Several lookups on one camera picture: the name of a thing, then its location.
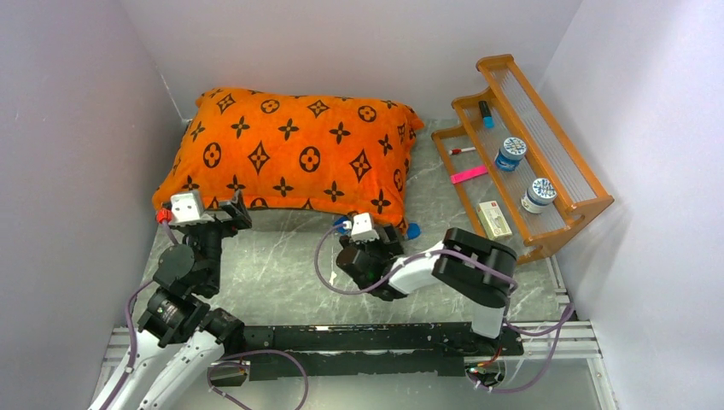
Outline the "orange patterned pillowcase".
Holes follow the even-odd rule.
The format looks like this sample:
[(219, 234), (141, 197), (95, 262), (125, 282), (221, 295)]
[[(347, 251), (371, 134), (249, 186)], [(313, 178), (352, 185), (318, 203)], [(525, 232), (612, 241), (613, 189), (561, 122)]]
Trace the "orange patterned pillowcase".
[(241, 192), (250, 210), (368, 213), (408, 230), (406, 179), (423, 128), (410, 106), (214, 88), (196, 107), (154, 208), (182, 191), (197, 190), (206, 208)]

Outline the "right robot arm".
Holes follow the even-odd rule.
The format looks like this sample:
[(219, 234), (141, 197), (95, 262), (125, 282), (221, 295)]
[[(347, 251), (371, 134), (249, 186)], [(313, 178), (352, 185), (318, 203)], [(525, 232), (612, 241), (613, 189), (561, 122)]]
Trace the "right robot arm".
[(340, 238), (336, 266), (358, 286), (386, 302), (403, 299), (428, 286), (444, 284), (473, 302), (470, 346), (491, 354), (502, 343), (504, 313), (517, 288), (517, 253), (475, 233), (450, 228), (442, 240), (415, 255), (405, 255), (398, 235), (379, 228), (372, 236)]

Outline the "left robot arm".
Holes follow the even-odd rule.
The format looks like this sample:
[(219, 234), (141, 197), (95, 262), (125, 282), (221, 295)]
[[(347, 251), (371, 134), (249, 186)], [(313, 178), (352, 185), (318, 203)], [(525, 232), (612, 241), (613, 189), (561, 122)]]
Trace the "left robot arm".
[(208, 300), (219, 293), (222, 242), (252, 225), (242, 190), (205, 207), (199, 190), (179, 192), (156, 212), (172, 243), (150, 283), (156, 289), (137, 321), (125, 307), (130, 342), (93, 409), (169, 409), (213, 362), (237, 357), (244, 324)]

